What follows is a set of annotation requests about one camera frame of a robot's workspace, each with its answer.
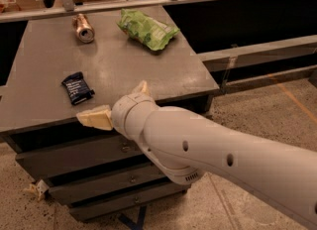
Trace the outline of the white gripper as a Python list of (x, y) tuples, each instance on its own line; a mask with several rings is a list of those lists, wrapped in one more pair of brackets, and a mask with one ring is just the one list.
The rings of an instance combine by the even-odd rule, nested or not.
[(76, 118), (83, 126), (100, 130), (110, 131), (114, 126), (114, 129), (127, 139), (137, 142), (140, 140), (146, 120), (159, 107), (148, 96), (150, 91), (145, 80), (142, 80), (132, 92), (114, 104), (112, 113), (109, 105), (101, 105), (77, 113)]

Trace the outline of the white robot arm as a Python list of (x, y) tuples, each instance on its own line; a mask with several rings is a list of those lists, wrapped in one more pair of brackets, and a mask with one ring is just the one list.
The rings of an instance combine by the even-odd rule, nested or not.
[(214, 173), (317, 230), (317, 153), (241, 133), (192, 111), (158, 106), (143, 81), (113, 106), (78, 113), (87, 127), (116, 130), (135, 142), (171, 181)]

